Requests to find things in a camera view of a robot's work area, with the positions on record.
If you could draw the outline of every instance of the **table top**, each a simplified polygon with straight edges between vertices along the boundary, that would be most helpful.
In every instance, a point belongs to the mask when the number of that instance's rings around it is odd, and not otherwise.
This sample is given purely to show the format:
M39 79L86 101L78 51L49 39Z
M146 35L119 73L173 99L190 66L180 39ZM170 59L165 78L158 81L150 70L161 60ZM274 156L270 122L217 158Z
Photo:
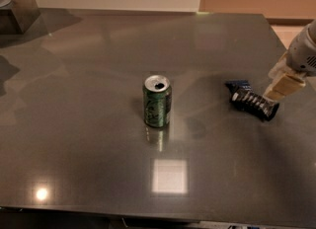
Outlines can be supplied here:
M0 47L0 206L316 227L313 88L266 122L224 86L269 85L285 48L262 15L41 9ZM173 88L162 129L152 74Z

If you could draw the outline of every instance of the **table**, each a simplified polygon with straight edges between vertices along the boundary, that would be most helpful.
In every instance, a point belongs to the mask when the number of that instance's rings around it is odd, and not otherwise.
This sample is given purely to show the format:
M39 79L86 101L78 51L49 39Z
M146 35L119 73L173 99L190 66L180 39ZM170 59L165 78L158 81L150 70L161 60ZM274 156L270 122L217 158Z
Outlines can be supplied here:
M0 206L115 217L316 226L315 92L261 121L256 93L285 49L262 15L41 9L1 36ZM173 87L171 122L143 122L142 84Z

